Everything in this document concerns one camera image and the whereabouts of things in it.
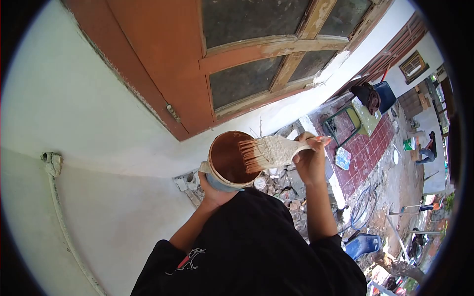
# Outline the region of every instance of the glass pane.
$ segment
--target glass pane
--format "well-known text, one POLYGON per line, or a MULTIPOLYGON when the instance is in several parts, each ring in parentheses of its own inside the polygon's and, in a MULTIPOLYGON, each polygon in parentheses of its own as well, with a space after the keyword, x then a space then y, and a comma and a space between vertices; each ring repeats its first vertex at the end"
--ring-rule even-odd
POLYGON ((335 50, 307 52, 290 78, 290 81, 316 74, 327 64, 327 62, 329 62, 335 53, 335 50))
POLYGON ((337 0, 319 33, 348 37, 371 4, 370 0, 337 0))
POLYGON ((283 57, 258 60, 211 74, 214 109, 268 90, 283 57))
POLYGON ((206 46, 295 34, 310 0, 202 0, 206 46))

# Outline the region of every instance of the hand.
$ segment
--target hand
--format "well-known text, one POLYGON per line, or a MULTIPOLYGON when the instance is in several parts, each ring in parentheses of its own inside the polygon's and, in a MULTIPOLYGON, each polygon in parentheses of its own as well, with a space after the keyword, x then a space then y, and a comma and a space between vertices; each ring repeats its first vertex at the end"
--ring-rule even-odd
POLYGON ((306 186, 325 184, 324 144, 316 141, 314 135, 308 132, 299 135, 297 140, 311 146, 311 150, 302 150, 293 157, 301 180, 306 186))
POLYGON ((198 176, 199 181, 201 182, 202 190, 204 190, 205 194, 201 205, 209 206, 211 209, 215 209, 230 201, 238 193, 238 191, 222 192, 214 189, 207 181, 206 174, 202 171, 198 172, 198 176))

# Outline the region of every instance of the black t-shirt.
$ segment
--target black t-shirt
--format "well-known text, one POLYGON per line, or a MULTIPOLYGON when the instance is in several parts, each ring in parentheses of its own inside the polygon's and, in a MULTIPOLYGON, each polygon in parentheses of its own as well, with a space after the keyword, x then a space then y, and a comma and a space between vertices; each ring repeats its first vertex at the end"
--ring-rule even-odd
POLYGON ((433 140, 433 142, 431 143, 431 147, 429 149, 431 150, 431 152, 433 152, 435 158, 437 158, 438 152, 436 152, 436 137, 433 135, 430 138, 433 140))
POLYGON ((334 235, 308 245, 278 199, 246 188, 205 223, 189 254, 159 241, 132 296, 365 295, 334 235))

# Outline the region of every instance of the tree trunk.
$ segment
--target tree trunk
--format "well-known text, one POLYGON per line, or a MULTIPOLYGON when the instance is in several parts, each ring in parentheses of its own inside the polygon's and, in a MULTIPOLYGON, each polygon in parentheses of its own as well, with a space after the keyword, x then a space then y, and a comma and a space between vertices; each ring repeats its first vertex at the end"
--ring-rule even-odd
POLYGON ((408 276, 419 284, 421 284, 425 278, 425 273, 418 267, 408 265, 405 262, 396 260, 392 255, 387 254, 383 251, 378 251, 374 257, 374 262, 382 266, 388 273, 393 276, 408 276))

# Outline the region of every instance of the shirt logo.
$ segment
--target shirt logo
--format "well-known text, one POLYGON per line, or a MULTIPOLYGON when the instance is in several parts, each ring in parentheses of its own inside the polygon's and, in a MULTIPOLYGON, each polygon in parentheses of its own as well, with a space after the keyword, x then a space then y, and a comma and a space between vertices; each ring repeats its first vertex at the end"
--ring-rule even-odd
MULTIPOLYGON (((191 252, 189 252, 189 254, 186 257, 184 257, 184 259, 181 261, 181 263, 178 265, 178 267, 174 271, 184 270, 184 268, 186 268, 186 270, 193 270, 193 269, 198 268, 197 266, 194 266, 194 264, 192 263, 192 260, 198 254, 205 253, 205 252, 206 252, 206 249, 200 249, 200 248, 192 249, 191 252)), ((173 273, 165 272, 165 274, 170 276, 173 273)))

